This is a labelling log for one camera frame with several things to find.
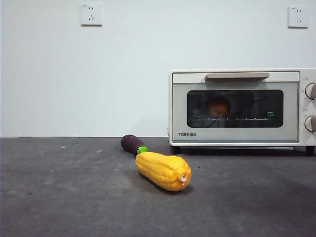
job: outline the oven door handle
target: oven door handle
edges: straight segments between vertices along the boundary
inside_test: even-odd
[[[208,73],[206,74],[205,81],[213,80],[213,81],[254,81],[254,80],[263,80],[270,76],[269,73]]]

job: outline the toaster oven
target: toaster oven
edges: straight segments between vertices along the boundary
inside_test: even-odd
[[[181,147],[316,145],[316,69],[175,70],[169,143]]]

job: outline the oven control knob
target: oven control knob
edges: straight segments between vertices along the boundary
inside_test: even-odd
[[[316,99],[316,84],[312,83],[312,84],[309,84],[308,86],[306,86],[305,94],[311,100]]]
[[[316,116],[309,116],[305,120],[305,128],[309,132],[316,132]]]

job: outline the toshiba logo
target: toshiba logo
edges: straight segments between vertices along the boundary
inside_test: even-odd
[[[196,133],[181,133],[179,132],[179,136],[196,136]]]

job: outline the oven window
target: oven window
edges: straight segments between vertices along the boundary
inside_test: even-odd
[[[281,127],[281,90],[192,90],[187,94],[189,127]]]

